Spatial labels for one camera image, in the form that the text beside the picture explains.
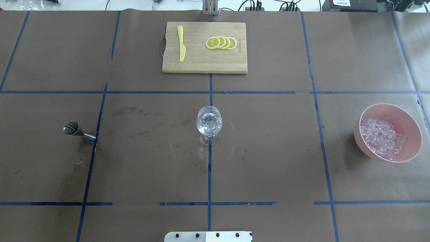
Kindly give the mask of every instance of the clear liquid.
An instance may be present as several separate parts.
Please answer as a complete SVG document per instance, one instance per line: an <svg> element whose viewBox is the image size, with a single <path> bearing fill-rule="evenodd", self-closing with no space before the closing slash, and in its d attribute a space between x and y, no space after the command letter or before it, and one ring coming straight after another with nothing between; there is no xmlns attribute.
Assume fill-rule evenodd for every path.
<svg viewBox="0 0 430 242"><path fill-rule="evenodd" d="M222 127L222 119L214 113L203 113L197 118L197 129L206 136L216 135Z"/></svg>

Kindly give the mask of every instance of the bowl rim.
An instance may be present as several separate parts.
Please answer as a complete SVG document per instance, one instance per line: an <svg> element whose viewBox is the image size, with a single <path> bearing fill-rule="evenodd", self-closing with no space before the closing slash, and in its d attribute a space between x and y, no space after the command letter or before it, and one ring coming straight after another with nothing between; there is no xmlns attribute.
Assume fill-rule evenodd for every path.
<svg viewBox="0 0 430 242"><path fill-rule="evenodd" d="M398 107L398 106L396 106L396 105L393 105L393 104L390 104L390 103L376 103L376 104L373 104L373 105L371 105L371 106L369 106L368 108L366 108L362 113L361 113L361 115L360 115L360 118L359 118L359 120L358 120L358 128L359 128L359 132L360 132L360 139L366 144L366 141L364 140L364 138L363 138L363 135L361 134L361 119L363 118L363 115L364 115L364 113L369 109L369 108L371 108L371 107L373 107L373 106L376 106L376 105L390 105L390 106L394 106L394 107L396 107L396 108L398 108L398 109L400 109L400 110L402 110L402 111L404 111L407 115L409 115L409 117L411 117L412 118L412 120L415 122L415 124L417 125L417 127L418 127L418 130L420 131L420 138L421 138L421 147L420 147L420 151L421 151L421 149L422 149L422 147L423 147L423 134L422 134L422 132L421 132L421 129L420 129L420 126L418 125L418 123L417 123L417 121L414 119L414 117L412 117L408 112L406 112L404 109L402 109L402 108L400 108L400 107ZM370 148L369 148L369 146L367 146L367 144L366 144L366 148L367 149L369 149L373 154L375 154L375 155L377 155L378 156L378 154L376 154L375 152L373 152L373 150L371 150ZM390 161L390 160L387 160L387 159L385 159L385 158L382 158L382 157L380 157L380 156L378 156L378 158L380 158L380 159L382 159L383 161L387 161L387 162L391 162L391 163L404 163L404 162L408 162L408 161L410 161L410 160L412 160L412 159L414 159L415 157L417 157L417 155L419 154L419 152L416 154L416 155L414 155L414 157L412 157L412 158L410 158L410 159L408 159L408 160L405 160L405 161Z"/></svg>

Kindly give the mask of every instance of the gray table surface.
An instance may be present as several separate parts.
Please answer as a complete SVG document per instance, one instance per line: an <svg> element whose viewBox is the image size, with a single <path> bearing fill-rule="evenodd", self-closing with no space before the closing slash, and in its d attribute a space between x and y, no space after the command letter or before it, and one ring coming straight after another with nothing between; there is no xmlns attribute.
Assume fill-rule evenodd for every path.
<svg viewBox="0 0 430 242"><path fill-rule="evenodd" d="M0 11L0 241L430 240L428 14ZM165 74L168 21L245 22L248 74ZM404 164L365 156L375 103L423 134ZM199 143L212 104L220 142ZM64 135L76 120L96 145Z"/></svg>

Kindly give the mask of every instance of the bowl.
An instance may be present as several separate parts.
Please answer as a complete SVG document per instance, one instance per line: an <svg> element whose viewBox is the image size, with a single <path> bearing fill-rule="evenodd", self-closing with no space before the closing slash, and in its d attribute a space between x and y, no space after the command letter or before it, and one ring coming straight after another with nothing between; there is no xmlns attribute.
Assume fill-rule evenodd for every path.
<svg viewBox="0 0 430 242"><path fill-rule="evenodd" d="M375 116L377 118L390 117L391 123L394 125L394 130L401 135L407 137L402 150L396 155L394 161L384 159L375 154L366 144L363 136L360 132L360 122L362 117ZM405 110L388 103L377 103L374 104L360 115L354 129L354 138L358 147L368 157L378 160L386 161L391 163L403 163L415 158L421 151L423 144L423 137L421 130L418 127L415 119L407 113Z"/></svg>

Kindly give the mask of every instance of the glass of water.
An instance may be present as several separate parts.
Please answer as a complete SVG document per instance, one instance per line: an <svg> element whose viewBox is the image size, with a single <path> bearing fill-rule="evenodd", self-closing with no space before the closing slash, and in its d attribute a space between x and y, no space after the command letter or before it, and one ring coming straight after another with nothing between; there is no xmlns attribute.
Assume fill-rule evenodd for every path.
<svg viewBox="0 0 430 242"><path fill-rule="evenodd" d="M206 146L209 146L210 141L214 145L220 137L221 113L214 106L202 107L197 114L196 125L200 131L200 141Z"/></svg>

